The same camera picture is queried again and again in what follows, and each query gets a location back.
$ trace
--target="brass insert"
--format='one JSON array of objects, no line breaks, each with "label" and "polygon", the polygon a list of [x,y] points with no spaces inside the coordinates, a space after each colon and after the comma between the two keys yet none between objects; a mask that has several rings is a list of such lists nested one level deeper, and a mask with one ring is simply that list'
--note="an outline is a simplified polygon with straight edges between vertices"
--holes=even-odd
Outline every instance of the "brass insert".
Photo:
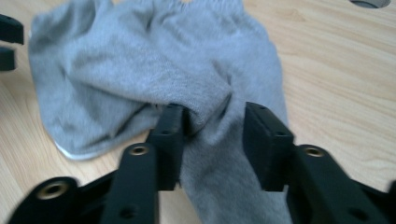
[{"label": "brass insert", "polygon": [[308,156],[312,156],[312,157],[322,157],[322,156],[324,156],[324,154],[323,154],[323,152],[321,150],[319,150],[317,148],[314,148],[314,147],[308,147],[304,151],[305,151],[305,153]]},{"label": "brass insert", "polygon": [[141,156],[148,152],[149,152],[148,147],[134,147],[129,151],[129,153],[133,156]]},{"label": "brass insert", "polygon": [[67,192],[68,184],[64,181],[56,181],[48,184],[37,193],[37,198],[40,200],[48,200],[57,198]]}]

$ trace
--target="sock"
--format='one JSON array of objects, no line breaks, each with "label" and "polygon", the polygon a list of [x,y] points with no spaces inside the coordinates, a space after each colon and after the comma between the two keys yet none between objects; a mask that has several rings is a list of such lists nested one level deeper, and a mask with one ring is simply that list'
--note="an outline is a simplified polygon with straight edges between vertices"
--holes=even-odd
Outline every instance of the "sock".
[{"label": "sock", "polygon": [[88,159],[189,109],[181,183],[203,223],[290,223],[242,149],[245,102],[287,122],[276,48],[239,0],[72,0],[35,17],[29,58],[46,130]]}]

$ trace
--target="wooden table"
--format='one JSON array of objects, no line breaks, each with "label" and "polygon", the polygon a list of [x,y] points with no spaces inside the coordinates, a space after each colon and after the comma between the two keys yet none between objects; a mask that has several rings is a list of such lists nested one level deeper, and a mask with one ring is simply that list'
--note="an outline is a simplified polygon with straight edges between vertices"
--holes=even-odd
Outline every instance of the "wooden table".
[{"label": "wooden table", "polygon": [[[27,34],[36,13],[62,1],[0,0],[0,13],[21,21]],[[347,0],[245,5],[277,46],[296,143],[328,149],[352,178],[387,189],[396,179],[396,1],[381,9]],[[2,223],[36,184],[59,175],[86,184],[116,169],[122,149],[145,138],[91,161],[67,160],[42,127],[27,46],[16,48],[18,69],[0,74]],[[161,193],[161,202],[162,223],[199,223],[183,190]]]}]

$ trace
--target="light wood surface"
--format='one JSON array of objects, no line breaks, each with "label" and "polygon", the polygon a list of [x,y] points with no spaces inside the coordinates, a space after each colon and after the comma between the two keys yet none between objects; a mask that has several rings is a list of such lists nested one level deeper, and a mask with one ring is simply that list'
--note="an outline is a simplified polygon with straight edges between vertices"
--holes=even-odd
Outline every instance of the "light wood surface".
[{"label": "light wood surface", "polygon": [[[0,0],[0,14],[27,32],[36,13],[63,0]],[[396,179],[396,0],[381,9],[347,0],[247,0],[267,29],[284,71],[290,128],[296,143],[328,149],[346,172],[377,189]],[[0,73],[0,223],[36,184],[60,175],[81,185],[116,169],[122,149],[91,161],[70,161],[42,127],[27,46],[18,69]],[[199,223],[179,189],[161,193],[162,223]]]}]

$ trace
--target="screw hole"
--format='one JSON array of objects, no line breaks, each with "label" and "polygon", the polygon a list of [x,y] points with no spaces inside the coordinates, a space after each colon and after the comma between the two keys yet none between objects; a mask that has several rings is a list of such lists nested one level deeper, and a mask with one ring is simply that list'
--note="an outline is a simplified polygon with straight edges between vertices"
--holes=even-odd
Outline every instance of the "screw hole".
[{"label": "screw hole", "polygon": [[367,221],[369,219],[367,214],[359,208],[349,208],[348,213],[361,221]]},{"label": "screw hole", "polygon": [[134,147],[129,151],[129,153],[133,156],[141,156],[149,152],[148,147]]},{"label": "screw hole", "polygon": [[284,132],[276,132],[276,135],[278,136],[285,136],[286,134]]},{"label": "screw hole", "polygon": [[161,134],[168,135],[168,134],[171,134],[171,132],[169,132],[169,131],[162,131]]},{"label": "screw hole", "polygon": [[366,7],[366,8],[381,8],[387,7],[390,4],[390,0],[349,0],[355,6]]},{"label": "screw hole", "polygon": [[67,192],[69,186],[64,181],[56,181],[49,183],[46,187],[37,193],[37,198],[40,200],[48,200],[57,198]]},{"label": "screw hole", "polygon": [[313,147],[309,147],[305,149],[305,153],[308,156],[312,156],[312,157],[322,157],[324,156],[323,152],[321,152],[320,150],[313,148]]},{"label": "screw hole", "polygon": [[137,207],[135,205],[125,206],[120,211],[120,217],[124,219],[130,219],[136,217],[137,215]]}]

